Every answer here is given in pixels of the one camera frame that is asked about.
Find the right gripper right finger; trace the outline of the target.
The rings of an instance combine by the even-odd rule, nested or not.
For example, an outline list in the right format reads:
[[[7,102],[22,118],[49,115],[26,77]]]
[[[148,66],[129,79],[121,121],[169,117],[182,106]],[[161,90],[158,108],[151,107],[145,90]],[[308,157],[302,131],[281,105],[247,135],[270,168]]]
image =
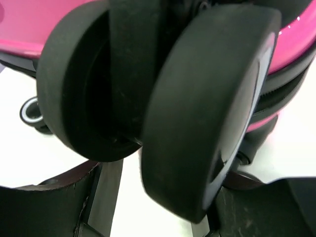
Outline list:
[[[263,184],[230,172],[209,210],[211,237],[314,237],[316,179]]]

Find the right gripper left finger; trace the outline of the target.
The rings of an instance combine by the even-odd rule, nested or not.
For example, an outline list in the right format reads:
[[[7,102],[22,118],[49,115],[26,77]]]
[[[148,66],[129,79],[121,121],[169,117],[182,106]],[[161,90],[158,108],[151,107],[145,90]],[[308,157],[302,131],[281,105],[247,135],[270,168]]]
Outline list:
[[[97,162],[87,161],[39,185],[0,189],[2,237],[75,237]]]

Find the pink hard-shell suitcase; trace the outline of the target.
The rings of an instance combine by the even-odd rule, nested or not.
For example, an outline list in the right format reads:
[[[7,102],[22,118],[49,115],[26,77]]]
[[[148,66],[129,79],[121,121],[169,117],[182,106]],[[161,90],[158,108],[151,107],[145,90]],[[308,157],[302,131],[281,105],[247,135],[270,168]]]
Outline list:
[[[315,41],[313,0],[0,3],[0,62],[37,82],[21,121],[90,160],[142,149],[146,193],[194,223]]]

